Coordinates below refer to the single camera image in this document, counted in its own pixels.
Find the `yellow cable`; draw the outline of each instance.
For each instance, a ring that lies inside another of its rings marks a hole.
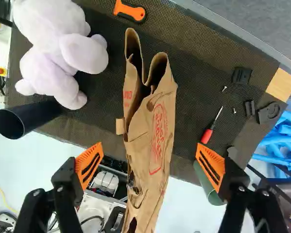
[[[18,211],[17,211],[17,210],[11,208],[11,207],[7,204],[7,201],[6,201],[6,198],[5,198],[5,194],[4,194],[4,192],[3,192],[3,190],[2,190],[1,188],[0,188],[0,193],[1,193],[2,197],[3,197],[3,201],[4,201],[4,204],[5,204],[5,206],[7,207],[7,209],[9,209],[10,211],[14,212],[15,214],[18,214]]]

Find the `gray floor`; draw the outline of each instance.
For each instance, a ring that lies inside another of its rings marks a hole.
[[[291,59],[291,0],[194,0]]]
[[[291,74],[291,0],[171,0],[275,58]]]

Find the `plush teddy bear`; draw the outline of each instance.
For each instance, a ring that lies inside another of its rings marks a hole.
[[[13,17],[33,44],[20,60],[17,92],[54,96],[71,110],[83,107],[87,97],[73,76],[78,70],[101,73],[108,54],[101,35],[87,37],[91,29],[81,7],[71,0],[15,0]]]

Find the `black mesh mat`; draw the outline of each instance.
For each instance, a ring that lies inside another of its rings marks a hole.
[[[115,135],[115,119],[123,116],[124,32],[127,27],[134,27],[140,36],[146,74],[152,57],[159,51],[165,51],[179,85],[171,175],[198,183],[192,167],[196,143],[222,105],[224,110],[207,146],[223,155],[227,147],[235,145],[240,151],[238,163],[245,166],[274,122],[261,127],[253,118],[247,119],[243,102],[254,100],[259,108],[278,101],[265,93],[278,62],[240,40],[206,26],[166,0],[142,1],[148,14],[142,25],[113,16],[114,2],[81,1],[86,6],[84,11],[92,33],[102,34],[108,42],[109,66],[99,75],[78,72],[75,79],[88,96],[87,105],[77,111],[65,110],[62,116],[44,125],[38,132],[85,148],[102,141],[105,154],[125,160],[122,137]],[[19,60],[30,46],[20,32],[13,29],[6,97],[8,107],[47,98],[39,95],[24,97],[14,88],[21,78]],[[231,83],[231,74],[236,66],[253,70],[249,86]],[[222,93],[225,85],[228,88]],[[282,109],[286,107],[285,103],[280,104]]]

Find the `orange scraper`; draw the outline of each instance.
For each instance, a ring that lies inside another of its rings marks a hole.
[[[114,7],[114,15],[124,17],[135,23],[143,23],[145,21],[145,9],[140,6],[131,4],[123,4],[121,0],[116,0]]]

